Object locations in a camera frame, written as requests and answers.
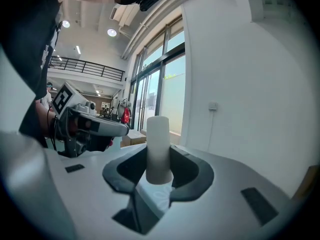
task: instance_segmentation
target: person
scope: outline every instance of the person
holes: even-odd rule
[[[48,112],[41,104],[41,98],[47,94],[48,65],[62,25],[58,12],[64,0],[14,1],[3,15],[5,24],[1,26],[1,45],[16,72],[35,93],[35,101],[28,108],[19,131],[47,148],[44,136],[49,135],[48,122],[53,121],[55,114]],[[77,119],[70,123],[70,129],[77,129]]]
[[[51,107],[52,98],[51,98],[51,93],[49,91],[52,90],[52,87],[53,85],[51,82],[46,83],[46,95],[40,100],[41,104],[47,110],[49,110],[49,108]]]

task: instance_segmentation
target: balcony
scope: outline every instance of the balcony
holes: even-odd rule
[[[122,82],[125,71],[80,59],[52,56],[49,69],[73,71]]]

